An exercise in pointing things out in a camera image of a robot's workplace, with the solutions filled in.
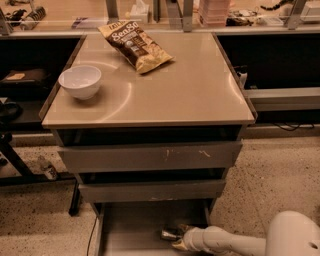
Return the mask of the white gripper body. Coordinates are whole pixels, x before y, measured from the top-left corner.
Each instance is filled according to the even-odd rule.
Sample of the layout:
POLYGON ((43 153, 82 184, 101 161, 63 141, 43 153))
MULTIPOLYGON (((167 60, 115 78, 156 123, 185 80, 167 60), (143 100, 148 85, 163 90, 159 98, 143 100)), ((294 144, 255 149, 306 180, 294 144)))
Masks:
POLYGON ((219 249, 217 231, 216 227, 205 229, 191 227, 185 231, 182 241, 189 251, 203 251, 213 254, 219 249))

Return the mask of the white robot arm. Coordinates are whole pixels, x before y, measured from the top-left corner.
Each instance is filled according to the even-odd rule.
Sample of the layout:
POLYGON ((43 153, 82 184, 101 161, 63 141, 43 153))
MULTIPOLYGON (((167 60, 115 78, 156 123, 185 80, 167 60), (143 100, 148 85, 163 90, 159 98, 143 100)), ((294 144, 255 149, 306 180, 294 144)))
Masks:
POLYGON ((181 251, 241 256, 320 256, 320 227, 295 211, 278 213, 265 238, 236 235, 217 226, 182 227, 183 235, 172 246, 181 251))

